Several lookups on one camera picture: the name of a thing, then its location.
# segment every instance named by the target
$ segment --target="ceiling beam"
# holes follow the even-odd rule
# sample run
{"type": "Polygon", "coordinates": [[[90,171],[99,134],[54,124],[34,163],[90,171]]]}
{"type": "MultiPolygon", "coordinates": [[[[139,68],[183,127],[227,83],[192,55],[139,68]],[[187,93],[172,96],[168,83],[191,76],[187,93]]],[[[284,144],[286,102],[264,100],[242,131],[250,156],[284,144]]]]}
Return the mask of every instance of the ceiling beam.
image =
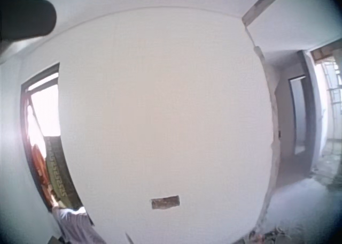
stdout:
{"type": "Polygon", "coordinates": [[[242,17],[242,22],[249,26],[265,9],[267,9],[275,0],[258,0],[242,17]]]}

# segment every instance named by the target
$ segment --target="person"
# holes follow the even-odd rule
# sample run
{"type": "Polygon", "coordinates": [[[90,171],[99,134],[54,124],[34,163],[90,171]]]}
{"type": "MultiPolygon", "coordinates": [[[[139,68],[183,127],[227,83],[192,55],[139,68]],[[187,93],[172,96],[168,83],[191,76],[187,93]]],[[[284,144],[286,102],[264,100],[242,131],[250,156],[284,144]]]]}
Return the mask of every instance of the person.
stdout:
{"type": "Polygon", "coordinates": [[[106,244],[91,225],[84,207],[74,211],[62,208],[52,195],[52,214],[62,232],[65,243],[70,244],[106,244]]]}

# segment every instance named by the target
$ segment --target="window frame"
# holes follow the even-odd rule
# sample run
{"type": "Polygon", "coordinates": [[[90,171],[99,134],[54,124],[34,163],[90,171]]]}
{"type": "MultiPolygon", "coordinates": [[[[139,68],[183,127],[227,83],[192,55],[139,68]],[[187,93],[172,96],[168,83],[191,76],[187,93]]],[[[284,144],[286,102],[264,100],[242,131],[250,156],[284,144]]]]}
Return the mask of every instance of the window frame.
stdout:
{"type": "Polygon", "coordinates": [[[30,169],[33,181],[35,183],[36,189],[39,193],[39,195],[41,196],[41,199],[43,201],[43,203],[45,204],[47,210],[49,212],[52,211],[52,205],[49,204],[45,198],[43,189],[41,187],[41,183],[40,183],[40,178],[38,175],[38,172],[36,171],[36,168],[34,166],[33,163],[33,156],[32,156],[32,148],[31,148],[31,144],[29,143],[29,140],[27,138],[28,136],[28,121],[27,121],[27,107],[28,104],[27,102],[30,104],[32,102],[30,102],[31,99],[31,95],[36,93],[36,92],[40,92],[44,89],[47,89],[53,85],[58,84],[58,77],[51,79],[50,81],[43,83],[40,86],[37,86],[36,88],[32,89],[32,90],[28,90],[28,88],[43,80],[44,78],[58,73],[59,72],[59,63],[56,63],[54,65],[52,65],[51,67],[41,71],[40,73],[38,73],[37,75],[33,76],[32,78],[30,78],[29,80],[27,80],[26,82],[24,82],[21,85],[21,93],[20,93],[20,125],[21,125],[21,137],[22,137],[22,142],[24,145],[24,151],[25,151],[25,155],[26,155],[26,160],[28,163],[28,167],[30,169]]]}

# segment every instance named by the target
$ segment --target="window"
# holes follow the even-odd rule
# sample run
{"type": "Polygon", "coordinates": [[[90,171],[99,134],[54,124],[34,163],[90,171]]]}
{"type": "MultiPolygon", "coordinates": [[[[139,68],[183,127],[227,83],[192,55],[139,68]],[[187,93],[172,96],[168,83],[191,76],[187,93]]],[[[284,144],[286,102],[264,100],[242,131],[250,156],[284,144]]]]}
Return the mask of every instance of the window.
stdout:
{"type": "Polygon", "coordinates": [[[52,193],[65,207],[82,207],[67,168],[58,116],[59,64],[39,73],[21,88],[21,130],[27,162],[46,207],[52,193]]]}

